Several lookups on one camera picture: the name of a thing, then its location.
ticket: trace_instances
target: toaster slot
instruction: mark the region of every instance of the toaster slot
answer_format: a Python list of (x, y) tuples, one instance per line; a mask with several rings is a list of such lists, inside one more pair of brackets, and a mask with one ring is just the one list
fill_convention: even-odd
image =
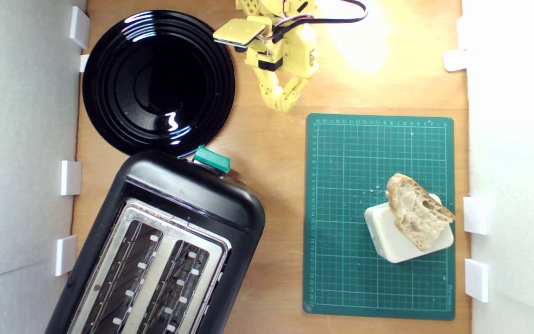
[(175, 243), (139, 334), (174, 333), (178, 330), (209, 256), (208, 251), (185, 241)]
[(138, 220), (129, 223), (104, 281), (93, 287), (98, 293), (82, 333), (116, 332), (121, 326), (161, 236), (161, 231)]

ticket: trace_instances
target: wooden table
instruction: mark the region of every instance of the wooden table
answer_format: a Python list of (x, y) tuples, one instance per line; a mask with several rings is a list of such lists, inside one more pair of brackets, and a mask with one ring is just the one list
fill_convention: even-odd
[[(321, 8), (335, 8), (335, 0)], [(244, 55), (232, 52), (237, 91), (231, 116), (208, 147), (231, 157), (233, 169), (261, 198), (267, 225), (225, 333), (471, 332), (464, 293), (469, 239), (462, 228), (468, 192), (468, 103), (464, 73), (447, 73), (442, 53), (456, 48), (459, 0), (371, 0), (369, 17), (352, 25), (315, 26), (320, 70), (289, 114), (265, 107)], [(114, 23), (140, 11), (175, 9), (217, 28), (243, 17), (232, 0), (89, 0), (89, 46)], [(308, 315), (302, 310), (305, 118), (310, 112), (449, 116), (455, 126), (457, 283), (454, 321), (411, 321)], [(83, 163), (73, 233), (81, 248), (114, 174), (126, 156), (95, 132), (80, 104), (77, 160)]]

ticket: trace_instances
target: green cutting mat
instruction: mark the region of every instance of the green cutting mat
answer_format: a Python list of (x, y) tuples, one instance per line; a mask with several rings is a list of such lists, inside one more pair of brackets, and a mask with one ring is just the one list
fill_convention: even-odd
[(387, 201), (394, 173), (454, 212), (453, 121), (311, 114), (306, 123), (305, 311), (454, 319), (454, 245), (392, 264), (364, 221), (368, 207)]

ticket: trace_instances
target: bread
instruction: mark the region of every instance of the bread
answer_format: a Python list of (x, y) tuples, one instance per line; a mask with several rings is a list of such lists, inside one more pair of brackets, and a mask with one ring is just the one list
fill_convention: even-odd
[(396, 173), (388, 179), (385, 194), (394, 225), (421, 251), (432, 247), (445, 227), (456, 219), (406, 175)]

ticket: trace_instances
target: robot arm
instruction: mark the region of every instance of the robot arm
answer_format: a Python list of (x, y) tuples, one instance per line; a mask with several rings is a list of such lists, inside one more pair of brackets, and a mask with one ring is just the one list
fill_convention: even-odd
[[(315, 0), (235, 0), (246, 19), (232, 19), (214, 32), (214, 40), (246, 52), (244, 63), (254, 69), (261, 96), (272, 109), (289, 112), (300, 91), (318, 70), (316, 34), (309, 23), (350, 23), (365, 18), (365, 6), (358, 19), (316, 19)], [(281, 87), (277, 72), (292, 78)]]

